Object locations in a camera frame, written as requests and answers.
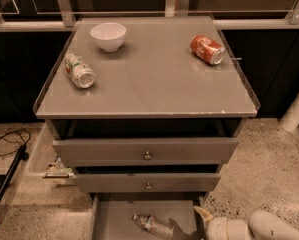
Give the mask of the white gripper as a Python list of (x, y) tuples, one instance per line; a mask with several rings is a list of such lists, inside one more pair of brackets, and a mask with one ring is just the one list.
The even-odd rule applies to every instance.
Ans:
[(204, 222), (208, 223), (206, 234), (208, 240), (253, 240), (249, 227), (244, 220), (213, 216), (200, 206), (194, 206)]

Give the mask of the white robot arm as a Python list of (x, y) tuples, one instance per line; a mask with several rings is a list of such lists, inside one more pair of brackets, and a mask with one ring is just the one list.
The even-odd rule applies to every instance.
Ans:
[(206, 224), (207, 240), (299, 240), (299, 230), (264, 210), (254, 211), (247, 221), (213, 217), (200, 206), (194, 210)]

